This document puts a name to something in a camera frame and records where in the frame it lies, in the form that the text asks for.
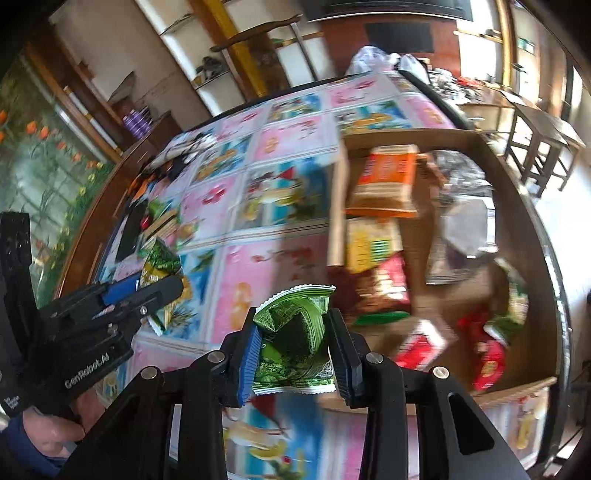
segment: blue sleeve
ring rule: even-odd
[[[26,470],[53,478],[66,463],[65,458],[46,457],[35,448],[25,432],[22,414],[13,418],[1,435],[12,455]]]

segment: orange snack box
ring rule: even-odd
[[[390,145],[371,150],[346,206],[347,215],[415,217],[412,192],[416,145]]]

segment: red snack bag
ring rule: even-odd
[[[412,339],[408,350],[399,352],[394,361],[401,368],[414,370],[431,357],[433,351],[434,347],[429,343],[427,335],[417,335]]]
[[[505,371],[505,348],[492,338],[479,345],[484,354],[480,358],[480,367],[472,385],[476,390],[482,391],[493,386]]]
[[[336,287],[330,306],[340,309],[349,325],[365,313],[411,313],[402,252],[361,273],[353,274],[343,266],[328,267],[327,273]]]
[[[450,343],[444,337],[444,333],[447,332],[439,331],[431,320],[420,319],[418,325],[400,346],[394,362],[401,368],[424,369]]]
[[[472,382],[477,391],[493,386],[505,371],[505,348],[483,328],[489,318],[488,307],[484,305],[457,322],[458,327],[467,332],[475,352],[480,356],[476,378]]]

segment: floral wallpaper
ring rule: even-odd
[[[0,212],[31,218],[31,279],[48,303],[113,165],[98,158],[23,57],[0,82]]]

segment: printed tablecloth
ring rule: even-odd
[[[299,284],[325,284],[339,134],[382,128],[453,125],[399,74],[372,73],[269,100],[173,139],[169,147],[199,131],[219,138],[207,160],[194,162],[175,182],[163,181],[150,193],[150,199],[178,207],[181,226],[194,231],[178,251],[193,297],[177,309],[164,336],[148,325],[141,328],[134,356],[105,378],[103,396],[116,397],[143,367],[169,371],[189,366],[239,330],[250,306],[273,294]],[[120,280],[143,265],[135,254],[115,263],[124,224],[105,258],[101,281]],[[535,414],[536,425],[543,426],[541,398],[543,392],[487,414],[509,440],[516,429],[521,431],[522,419],[531,417],[528,402],[543,403]],[[228,409],[223,427],[231,478],[358,478],[365,416],[324,411],[313,395],[254,397],[240,410]],[[523,448],[516,450],[525,463],[535,461],[541,439],[537,430],[539,435],[521,439]],[[177,432],[178,415],[173,456]],[[415,417],[409,417],[409,448],[413,477],[418,475]]]

